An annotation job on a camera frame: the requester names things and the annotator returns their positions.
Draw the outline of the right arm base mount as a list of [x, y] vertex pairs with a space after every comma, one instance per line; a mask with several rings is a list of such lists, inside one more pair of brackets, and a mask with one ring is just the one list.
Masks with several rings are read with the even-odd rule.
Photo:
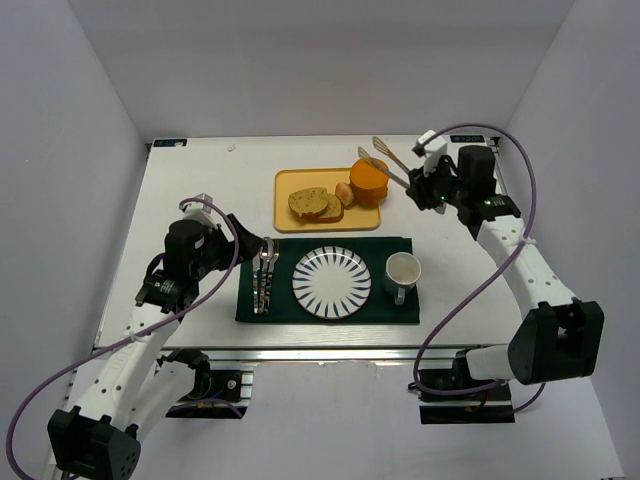
[[407, 390], [418, 395], [423, 425], [480, 425], [515, 422], [510, 387], [499, 384], [490, 390], [453, 395], [433, 395], [420, 390], [415, 381]]

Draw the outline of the round orange bread loaf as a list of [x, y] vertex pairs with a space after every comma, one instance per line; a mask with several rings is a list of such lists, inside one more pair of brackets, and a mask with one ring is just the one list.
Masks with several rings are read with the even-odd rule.
[[349, 183], [356, 200], [365, 207], [373, 208], [388, 196], [389, 177], [370, 165], [364, 158], [351, 167]]

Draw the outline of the metal kitchen tongs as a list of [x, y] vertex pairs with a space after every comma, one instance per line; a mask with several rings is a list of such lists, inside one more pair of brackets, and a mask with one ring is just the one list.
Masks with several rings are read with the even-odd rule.
[[381, 137], [373, 136], [371, 141], [375, 155], [371, 155], [363, 146], [358, 146], [356, 151], [359, 158], [407, 191], [410, 187], [409, 167]]

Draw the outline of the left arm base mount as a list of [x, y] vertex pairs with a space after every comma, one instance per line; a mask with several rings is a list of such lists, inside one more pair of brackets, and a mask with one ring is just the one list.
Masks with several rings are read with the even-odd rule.
[[168, 364], [185, 364], [195, 371], [193, 389], [181, 397], [167, 418], [240, 419], [247, 411], [248, 372], [239, 368], [214, 367], [210, 358], [197, 349], [178, 349], [157, 360], [155, 373]]

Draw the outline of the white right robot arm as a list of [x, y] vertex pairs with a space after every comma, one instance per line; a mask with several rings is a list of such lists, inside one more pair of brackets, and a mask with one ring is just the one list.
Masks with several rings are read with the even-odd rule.
[[522, 320], [502, 345], [458, 352], [444, 373], [415, 369], [417, 389], [434, 397], [470, 396], [510, 380], [523, 385], [589, 377], [604, 326], [595, 301], [582, 301], [566, 287], [530, 238], [530, 222], [498, 192], [495, 155], [482, 145], [463, 146], [456, 160], [425, 157], [409, 174], [408, 196], [420, 209], [453, 206], [459, 221], [497, 266]]

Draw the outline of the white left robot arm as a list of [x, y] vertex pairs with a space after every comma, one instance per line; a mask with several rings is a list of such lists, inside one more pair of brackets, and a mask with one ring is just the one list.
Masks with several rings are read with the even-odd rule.
[[262, 244], [233, 215], [200, 194], [180, 202], [164, 250], [148, 265], [121, 339], [103, 352], [106, 363], [67, 411], [51, 416], [47, 432], [59, 470], [86, 479], [128, 479], [145, 438], [174, 405], [210, 384], [208, 358], [195, 349], [161, 351], [186, 314], [205, 302], [199, 284], [211, 272], [230, 274]]

